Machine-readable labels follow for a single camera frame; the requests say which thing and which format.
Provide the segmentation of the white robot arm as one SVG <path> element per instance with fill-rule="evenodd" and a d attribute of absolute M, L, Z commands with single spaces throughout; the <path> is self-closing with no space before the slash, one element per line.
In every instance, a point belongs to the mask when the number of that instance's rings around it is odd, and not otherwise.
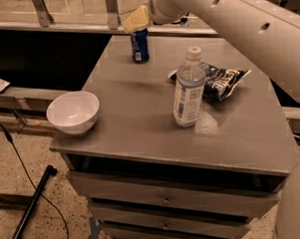
<path fill-rule="evenodd" d="M 123 23 L 134 32 L 190 12 L 300 103 L 300 15 L 266 0 L 149 0 Z M 286 178 L 273 239 L 300 239 L 300 161 Z"/>

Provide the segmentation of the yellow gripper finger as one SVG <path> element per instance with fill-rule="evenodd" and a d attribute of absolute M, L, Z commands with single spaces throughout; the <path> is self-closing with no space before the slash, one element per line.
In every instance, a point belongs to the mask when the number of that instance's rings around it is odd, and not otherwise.
<path fill-rule="evenodd" d="M 123 29 L 127 34 L 143 30 L 151 23 L 149 7 L 142 5 L 137 8 L 123 23 Z"/>

